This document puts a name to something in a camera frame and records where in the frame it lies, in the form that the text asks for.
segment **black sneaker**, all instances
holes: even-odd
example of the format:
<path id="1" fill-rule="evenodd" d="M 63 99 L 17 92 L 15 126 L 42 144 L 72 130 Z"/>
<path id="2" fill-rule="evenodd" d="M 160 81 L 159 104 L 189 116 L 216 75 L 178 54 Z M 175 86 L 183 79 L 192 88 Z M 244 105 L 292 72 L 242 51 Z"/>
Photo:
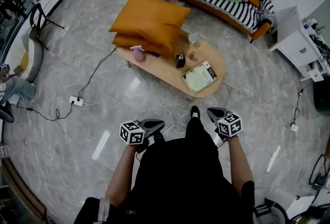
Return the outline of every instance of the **black sneaker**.
<path id="1" fill-rule="evenodd" d="M 197 106 L 192 106 L 190 115 L 192 118 L 200 118 L 201 113 Z"/>

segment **wooden coffee table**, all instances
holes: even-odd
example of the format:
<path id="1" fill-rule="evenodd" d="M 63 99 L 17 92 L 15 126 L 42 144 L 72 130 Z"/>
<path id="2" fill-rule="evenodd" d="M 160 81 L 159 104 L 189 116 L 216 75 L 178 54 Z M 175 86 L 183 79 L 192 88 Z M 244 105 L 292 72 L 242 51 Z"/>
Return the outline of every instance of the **wooden coffee table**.
<path id="1" fill-rule="evenodd" d="M 182 30 L 176 47 L 176 53 L 183 53 L 186 57 L 186 64 L 182 68 L 176 68 L 174 60 L 165 59 L 162 56 L 155 57 L 149 53 L 144 53 L 145 59 L 143 62 L 137 62 L 133 58 L 132 50 L 123 47 L 117 47 L 117 49 L 119 55 L 126 60 L 128 66 L 133 63 L 137 67 L 191 96 L 192 101 L 194 101 L 197 98 L 208 97 L 218 89 L 225 74 L 226 66 L 222 56 L 211 44 L 203 39 L 198 39 L 194 45 L 190 46 L 188 44 L 188 35 L 188 32 Z M 193 60 L 189 59 L 189 54 L 191 52 L 195 52 Z M 203 90 L 194 94 L 183 81 L 182 75 L 205 61 L 209 62 L 216 72 L 218 79 Z"/>

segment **black and white striped blanket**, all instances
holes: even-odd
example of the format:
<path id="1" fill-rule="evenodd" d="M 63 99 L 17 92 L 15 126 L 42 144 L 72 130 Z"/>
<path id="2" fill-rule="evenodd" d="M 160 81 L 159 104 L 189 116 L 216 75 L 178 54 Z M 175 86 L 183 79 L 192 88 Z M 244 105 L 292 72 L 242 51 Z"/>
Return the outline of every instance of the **black and white striped blanket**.
<path id="1" fill-rule="evenodd" d="M 271 0 L 260 2 L 260 9 L 247 2 L 235 3 L 228 0 L 196 0 L 219 10 L 242 25 L 249 32 L 255 32 L 262 21 L 274 21 L 274 6 Z"/>

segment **trash can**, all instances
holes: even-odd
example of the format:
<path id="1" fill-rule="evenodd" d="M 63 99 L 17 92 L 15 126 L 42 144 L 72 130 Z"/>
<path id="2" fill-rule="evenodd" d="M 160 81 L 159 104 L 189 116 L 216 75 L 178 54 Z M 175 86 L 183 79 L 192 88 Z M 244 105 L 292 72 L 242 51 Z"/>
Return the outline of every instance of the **trash can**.
<path id="1" fill-rule="evenodd" d="M 314 83 L 314 105 L 321 115 L 330 117 L 330 76 Z"/>

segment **marble floor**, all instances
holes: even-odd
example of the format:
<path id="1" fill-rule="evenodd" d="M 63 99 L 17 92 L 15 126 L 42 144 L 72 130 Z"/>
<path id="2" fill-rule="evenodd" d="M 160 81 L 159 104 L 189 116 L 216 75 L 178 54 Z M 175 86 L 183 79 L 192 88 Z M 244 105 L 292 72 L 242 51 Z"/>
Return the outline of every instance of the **marble floor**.
<path id="1" fill-rule="evenodd" d="M 56 108 L 62 116 L 70 110 L 69 97 L 78 94 L 98 62 L 114 48 L 108 28 L 126 1 L 65 0 L 56 8 L 51 19 L 65 30 L 49 25 L 41 37 L 50 50 L 44 53 L 35 81 L 34 109 L 53 118 Z M 300 85 L 294 67 L 279 52 L 268 53 L 264 38 L 250 44 L 245 34 L 199 9 L 191 8 L 183 29 L 212 43 L 227 63 L 219 90 L 197 102 L 205 129 L 215 135 L 206 108 L 223 106 L 243 119 L 240 141 L 246 154 L 257 146 L 267 147 L 271 153 L 283 146 Z M 123 63 L 115 52 L 100 66 L 82 94 L 85 102 L 94 102 L 106 77 Z M 175 123 L 186 126 L 191 108 L 188 98 L 150 74 L 141 73 L 172 112 Z M 285 150 L 269 173 L 266 169 L 271 156 L 265 149 L 256 149 L 248 156 L 257 202 L 276 186 L 294 195 L 312 192 L 308 177 L 325 150 L 330 126 L 329 118 L 320 116 L 313 105 L 309 87 L 300 100 L 299 130 L 288 133 L 288 147 L 297 147 Z M 104 195 L 125 146 L 118 138 L 121 122 L 159 118 L 166 122 L 166 128 L 172 125 L 169 113 L 159 105 L 137 70 L 126 66 L 109 78 L 97 104 L 74 107 L 64 120 L 46 121 L 36 113 L 15 107 L 12 112 L 15 123 L 6 124 L 4 132 L 11 159 L 56 223 L 73 223 L 87 197 Z M 110 137 L 94 161 L 91 157 L 104 131 Z M 182 136 L 171 131 L 166 140 Z M 227 145 L 222 146 L 219 159 L 230 180 L 228 155 Z"/>

